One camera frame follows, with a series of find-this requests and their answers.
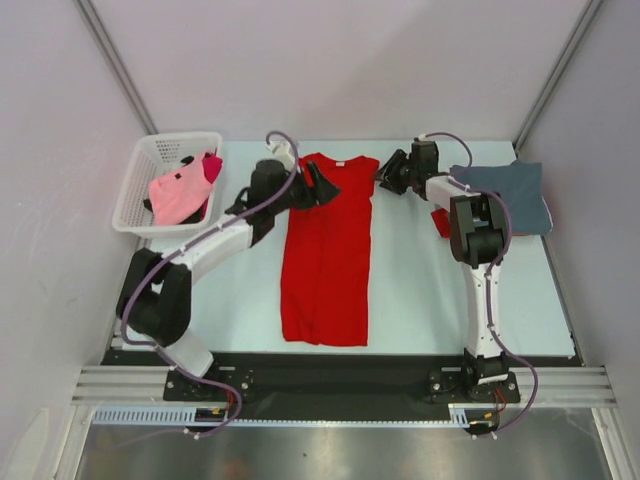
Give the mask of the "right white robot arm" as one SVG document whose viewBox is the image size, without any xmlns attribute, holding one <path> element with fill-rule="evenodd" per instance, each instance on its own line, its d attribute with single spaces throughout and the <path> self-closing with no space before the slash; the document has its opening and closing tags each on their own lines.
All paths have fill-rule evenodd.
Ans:
<svg viewBox="0 0 640 480">
<path fill-rule="evenodd" d="M 467 292 L 468 338 L 459 376 L 444 391 L 472 402 L 490 402 L 509 378 L 497 301 L 500 268 L 511 243 L 510 220 L 496 193 L 471 187 L 439 169 L 433 138 L 418 136 L 409 152 L 394 152 L 374 179 L 397 195 L 412 190 L 448 214 L 450 250 L 462 268 Z"/>
</svg>

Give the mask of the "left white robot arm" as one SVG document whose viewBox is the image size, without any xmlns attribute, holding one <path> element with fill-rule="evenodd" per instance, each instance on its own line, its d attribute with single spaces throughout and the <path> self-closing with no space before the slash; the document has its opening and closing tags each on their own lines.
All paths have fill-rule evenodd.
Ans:
<svg viewBox="0 0 640 480">
<path fill-rule="evenodd" d="M 340 193 L 313 162 L 287 167 L 276 159 L 259 161 L 249 185 L 215 225 L 168 253 L 135 252 L 116 306 L 123 340 L 164 356 L 187 376 L 185 385 L 197 398 L 214 397 L 221 387 L 220 374 L 211 369 L 214 355 L 190 328 L 194 286 L 260 242 L 280 213 L 325 206 Z"/>
</svg>

